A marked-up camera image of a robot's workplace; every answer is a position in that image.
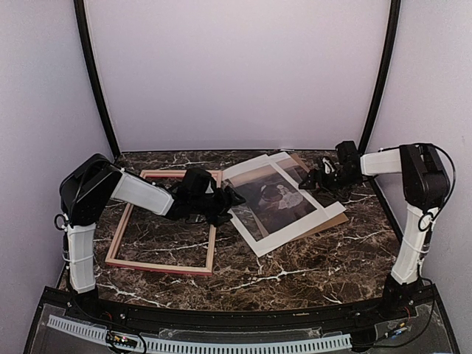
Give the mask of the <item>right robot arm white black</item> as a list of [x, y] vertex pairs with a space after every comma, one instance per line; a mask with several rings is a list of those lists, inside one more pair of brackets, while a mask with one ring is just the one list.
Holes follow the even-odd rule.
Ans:
[[434, 225], [455, 187], [441, 160], [445, 151], [432, 143], [413, 143], [362, 154], [352, 141], [336, 146], [338, 161], [319, 158], [299, 183], [301, 190], [335, 193], [369, 177], [399, 174], [402, 177], [407, 220], [400, 251], [386, 277], [376, 313], [391, 320], [400, 313], [421, 283], [423, 262], [429, 252]]

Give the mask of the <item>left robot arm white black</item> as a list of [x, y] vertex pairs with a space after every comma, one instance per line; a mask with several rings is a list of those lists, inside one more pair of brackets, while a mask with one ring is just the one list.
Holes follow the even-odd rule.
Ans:
[[61, 182], [59, 194], [61, 212], [56, 218], [63, 223], [56, 229], [65, 233], [63, 258], [69, 265], [69, 284], [81, 294], [74, 307], [89, 322], [104, 315], [103, 303], [86, 292], [96, 288], [94, 233], [110, 200], [141, 207], [168, 220], [203, 221], [212, 226], [230, 221], [229, 210], [246, 201], [230, 186], [219, 187], [210, 172], [198, 167], [185, 170], [181, 181], [166, 188], [128, 172], [99, 153]]

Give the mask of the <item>white mat board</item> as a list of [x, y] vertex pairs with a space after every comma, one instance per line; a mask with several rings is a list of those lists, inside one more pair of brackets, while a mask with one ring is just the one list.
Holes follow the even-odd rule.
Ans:
[[236, 164], [224, 170], [223, 180], [246, 199], [244, 207], [269, 233], [293, 223], [316, 227], [345, 211], [339, 202], [322, 206], [309, 192], [300, 190], [302, 171], [282, 152]]

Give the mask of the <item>light wooden picture frame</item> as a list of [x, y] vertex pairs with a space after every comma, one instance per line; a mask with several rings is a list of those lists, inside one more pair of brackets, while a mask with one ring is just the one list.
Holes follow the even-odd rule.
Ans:
[[217, 228], [161, 218], [127, 204], [111, 241], [109, 266], [211, 276]]

